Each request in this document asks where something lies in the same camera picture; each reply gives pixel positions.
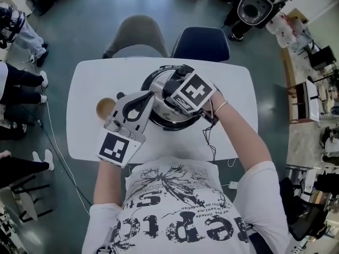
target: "white t-shirt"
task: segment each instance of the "white t-shirt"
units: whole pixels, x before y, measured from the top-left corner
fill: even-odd
[[[2,95],[4,95],[7,75],[8,75],[8,68],[7,68],[6,63],[0,62],[0,99],[2,98]]]
[[[252,224],[273,253],[289,244],[278,176],[272,162],[252,167],[232,202],[222,192],[218,167],[163,157],[137,166],[126,178],[126,199],[90,209],[83,254],[255,253]]]

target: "white sneaker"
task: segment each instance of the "white sneaker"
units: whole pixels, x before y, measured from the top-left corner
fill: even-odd
[[[40,103],[44,104],[45,102],[47,102],[47,96],[46,95],[41,95]]]
[[[49,170],[54,170],[53,154],[50,150],[44,151],[44,162],[49,164]]]
[[[39,75],[42,76],[42,78],[43,78],[43,82],[41,83],[41,86],[47,87],[48,86],[48,80],[47,80],[46,72],[42,70]]]
[[[34,162],[40,162],[41,163],[40,157],[39,157],[39,155],[36,151],[32,152],[32,155],[33,155],[33,161]]]

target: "wrist strap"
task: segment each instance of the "wrist strap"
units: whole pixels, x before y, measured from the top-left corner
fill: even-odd
[[[224,101],[224,102],[217,108],[217,110],[214,112],[214,116],[215,116],[216,113],[219,111],[219,109],[222,108],[225,104],[228,104],[228,101]]]

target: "gray floor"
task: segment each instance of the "gray floor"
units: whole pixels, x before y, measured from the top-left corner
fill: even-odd
[[[78,187],[92,201],[97,173],[97,164],[72,159],[68,154],[66,140],[66,106],[68,90],[76,65],[83,60],[100,59],[114,37],[119,24],[128,16],[147,14],[158,23],[170,51],[182,30],[187,26],[221,27],[230,6],[218,0],[61,0],[38,21],[30,23],[49,42],[49,56],[42,69],[49,77],[46,89],[56,139],[77,180]],[[265,29],[250,30],[242,43],[230,44],[230,64],[249,69],[256,93],[259,133],[272,154],[280,176],[283,175],[287,157],[289,122],[286,80],[280,59],[280,48],[275,37]],[[122,52],[119,56],[134,55]],[[28,53],[17,47],[11,51],[9,62],[16,65],[26,61]],[[30,65],[19,65],[32,71]],[[51,134],[45,105],[29,106],[44,123]],[[29,128],[20,141],[1,142],[1,150],[9,149],[17,157],[31,159],[33,150],[42,157],[45,148],[50,148],[46,136],[39,127]],[[38,222],[18,223],[19,235],[30,253],[80,253],[88,224],[88,215],[77,197],[75,188],[55,159],[56,168],[37,176],[37,184],[51,182],[52,188],[42,192],[45,198],[39,210],[53,208],[55,211],[43,216]],[[228,168],[225,161],[217,163],[223,184],[238,181],[243,169],[238,162]],[[231,198],[234,190],[225,188]]]

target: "wooden bowl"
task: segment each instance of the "wooden bowl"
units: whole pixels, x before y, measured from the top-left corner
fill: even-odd
[[[110,115],[115,107],[115,101],[111,98],[101,99],[96,105],[96,113],[99,118],[106,120],[107,116]]]

